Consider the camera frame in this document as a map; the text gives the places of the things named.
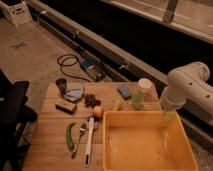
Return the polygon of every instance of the black cable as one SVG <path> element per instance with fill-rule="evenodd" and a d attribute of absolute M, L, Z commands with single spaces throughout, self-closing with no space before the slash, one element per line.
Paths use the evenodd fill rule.
<path fill-rule="evenodd" d="M 75 59 L 75 61 L 71 64 L 65 64 L 66 61 L 70 60 L 70 59 Z M 65 73 L 63 71 L 63 67 L 71 67 L 77 63 L 80 64 L 80 61 L 78 59 L 78 57 L 74 54 L 64 54 L 64 55 L 61 55 L 57 58 L 57 63 L 60 65 L 60 71 L 62 74 L 70 77 L 70 78 L 74 78 L 74 79 L 79 79 L 79 80 L 85 80 L 87 82 L 91 82 L 89 79 L 86 79 L 86 78 L 83 78 L 83 77 L 78 77 L 78 76 L 73 76 L 73 75 L 69 75 L 67 73 Z"/>

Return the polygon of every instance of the small box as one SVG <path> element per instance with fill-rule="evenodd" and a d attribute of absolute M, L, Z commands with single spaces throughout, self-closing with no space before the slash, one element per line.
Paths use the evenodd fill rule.
<path fill-rule="evenodd" d="M 32 21 L 32 16 L 26 2 L 24 1 L 16 5 L 9 6 L 0 0 L 0 7 L 5 18 L 15 26 Z"/>
<path fill-rule="evenodd" d="M 109 111 L 104 114 L 105 171 L 197 171 L 179 116 L 161 111 Z"/>

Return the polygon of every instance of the green object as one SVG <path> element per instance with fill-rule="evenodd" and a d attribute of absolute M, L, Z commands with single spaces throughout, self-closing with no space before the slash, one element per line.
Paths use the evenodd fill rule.
<path fill-rule="evenodd" d="M 132 94 L 132 107 L 135 110 L 140 110 L 143 100 L 144 100 L 143 94 L 141 94 L 140 92 L 134 92 Z"/>
<path fill-rule="evenodd" d="M 75 125 L 75 122 L 71 123 L 67 127 L 66 131 L 66 138 L 67 138 L 67 146 L 69 150 L 72 152 L 74 149 L 74 142 L 72 140 L 72 135 L 71 135 L 71 128 Z"/>

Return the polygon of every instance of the black chair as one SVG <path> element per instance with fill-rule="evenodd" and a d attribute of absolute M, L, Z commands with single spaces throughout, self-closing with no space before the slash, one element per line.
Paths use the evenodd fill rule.
<path fill-rule="evenodd" d="M 20 155 L 30 146 L 18 147 L 27 123 L 37 120 L 36 112 L 25 105 L 28 86 L 28 81 L 12 84 L 0 69 L 0 171 L 7 161 L 20 171 Z"/>

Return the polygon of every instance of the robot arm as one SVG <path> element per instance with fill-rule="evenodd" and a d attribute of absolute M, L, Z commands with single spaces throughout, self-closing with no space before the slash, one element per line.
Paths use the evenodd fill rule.
<path fill-rule="evenodd" d="M 173 69 L 161 94 L 162 107 L 166 111 L 180 109 L 190 99 L 213 114 L 213 87 L 205 82 L 209 77 L 208 66 L 201 62 Z"/>

